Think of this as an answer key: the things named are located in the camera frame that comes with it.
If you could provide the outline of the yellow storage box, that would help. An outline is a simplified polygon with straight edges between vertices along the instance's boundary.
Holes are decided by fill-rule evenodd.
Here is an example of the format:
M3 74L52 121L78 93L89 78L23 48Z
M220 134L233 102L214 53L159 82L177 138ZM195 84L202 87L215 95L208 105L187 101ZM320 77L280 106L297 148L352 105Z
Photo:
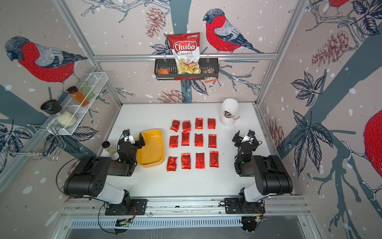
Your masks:
M159 129L141 133L145 146L137 151L137 163L145 168L159 166L164 162L165 149L163 134Z

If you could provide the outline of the eleventh red tea bag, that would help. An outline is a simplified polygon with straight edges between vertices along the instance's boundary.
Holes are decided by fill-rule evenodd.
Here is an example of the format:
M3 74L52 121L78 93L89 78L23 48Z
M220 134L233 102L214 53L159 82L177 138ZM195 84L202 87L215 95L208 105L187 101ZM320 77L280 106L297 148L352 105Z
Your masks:
M177 148L178 147L179 136L171 135L169 140L169 148Z

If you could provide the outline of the twelfth red tea bag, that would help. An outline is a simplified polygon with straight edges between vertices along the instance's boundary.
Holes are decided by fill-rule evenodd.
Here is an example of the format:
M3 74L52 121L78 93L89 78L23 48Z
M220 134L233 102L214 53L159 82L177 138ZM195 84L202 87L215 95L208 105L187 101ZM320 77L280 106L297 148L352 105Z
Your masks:
M173 130L173 131L175 131L175 132L178 132L178 130L179 130L179 127L180 127L180 123L181 123L181 121L180 120L173 120L172 121L172 125L171 125L171 127L170 127L170 130Z

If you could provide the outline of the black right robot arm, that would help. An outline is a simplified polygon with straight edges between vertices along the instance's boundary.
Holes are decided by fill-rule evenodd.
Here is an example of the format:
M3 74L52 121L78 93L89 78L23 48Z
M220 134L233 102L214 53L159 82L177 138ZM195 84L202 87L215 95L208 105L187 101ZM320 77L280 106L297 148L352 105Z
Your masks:
M266 198L290 194L293 191L291 177L279 156L253 154L262 144L256 139L253 130L248 130L244 137L238 131L232 141L238 148L234 161L236 174L255 179L254 184L242 188L238 194L239 209L242 212L254 211Z

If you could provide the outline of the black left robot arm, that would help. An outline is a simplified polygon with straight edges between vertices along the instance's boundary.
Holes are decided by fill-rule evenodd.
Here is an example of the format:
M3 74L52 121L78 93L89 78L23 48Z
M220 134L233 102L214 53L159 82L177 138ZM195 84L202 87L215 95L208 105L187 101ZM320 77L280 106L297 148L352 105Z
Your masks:
M144 208L142 203L130 198L125 189L107 183L108 176L132 176L137 166L137 151L145 146L142 133L134 140L131 131L126 129L118 140L117 160L111 157L84 156L66 179L64 194L72 197L89 197L107 203L109 215L124 215Z

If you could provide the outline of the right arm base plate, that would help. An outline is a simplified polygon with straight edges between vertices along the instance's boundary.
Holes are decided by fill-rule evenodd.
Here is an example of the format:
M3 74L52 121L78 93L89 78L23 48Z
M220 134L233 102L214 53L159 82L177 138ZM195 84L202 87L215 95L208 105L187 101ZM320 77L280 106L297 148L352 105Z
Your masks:
M224 198L223 201L219 203L224 207L226 214L264 214L265 207L263 203L259 202L247 202L245 200L240 200L237 197Z

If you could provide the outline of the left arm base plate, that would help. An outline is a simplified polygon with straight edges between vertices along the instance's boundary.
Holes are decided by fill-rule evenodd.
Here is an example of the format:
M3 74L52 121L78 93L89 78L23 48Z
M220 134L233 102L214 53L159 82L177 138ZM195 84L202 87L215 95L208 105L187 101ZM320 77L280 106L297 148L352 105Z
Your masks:
M106 206L106 216L124 216L124 215L144 215L147 206L147 199L129 199L121 204L108 204Z

